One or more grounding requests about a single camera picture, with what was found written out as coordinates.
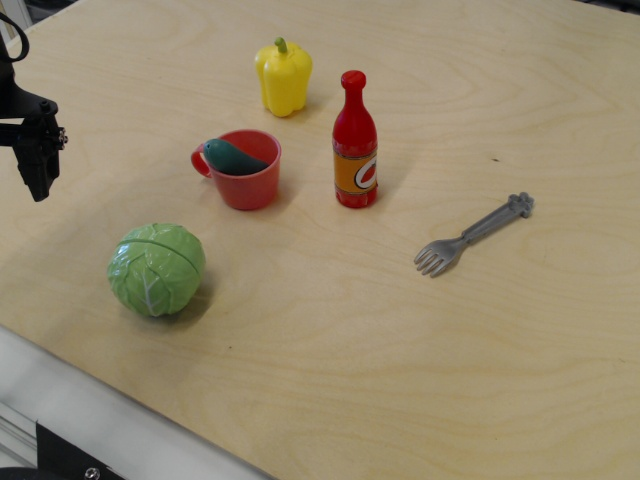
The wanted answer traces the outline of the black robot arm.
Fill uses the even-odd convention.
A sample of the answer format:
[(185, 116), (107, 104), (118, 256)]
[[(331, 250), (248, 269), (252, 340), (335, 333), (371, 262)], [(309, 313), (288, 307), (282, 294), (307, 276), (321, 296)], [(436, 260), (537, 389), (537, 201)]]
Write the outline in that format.
[(13, 150), (21, 177), (39, 202), (60, 175), (59, 152), (67, 136), (56, 120), (58, 105), (17, 85), (14, 62), (1, 43), (1, 146)]

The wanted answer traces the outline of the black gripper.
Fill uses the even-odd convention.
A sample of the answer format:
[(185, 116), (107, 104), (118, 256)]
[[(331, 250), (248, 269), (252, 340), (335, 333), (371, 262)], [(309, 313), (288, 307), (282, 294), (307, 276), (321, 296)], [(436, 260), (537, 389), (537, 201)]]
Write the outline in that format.
[(55, 118), (53, 100), (27, 92), (14, 82), (1, 84), (1, 145), (14, 146), (19, 140), (35, 142), (14, 146), (18, 169), (36, 202), (49, 196), (59, 176), (59, 150), (66, 146), (66, 131)]

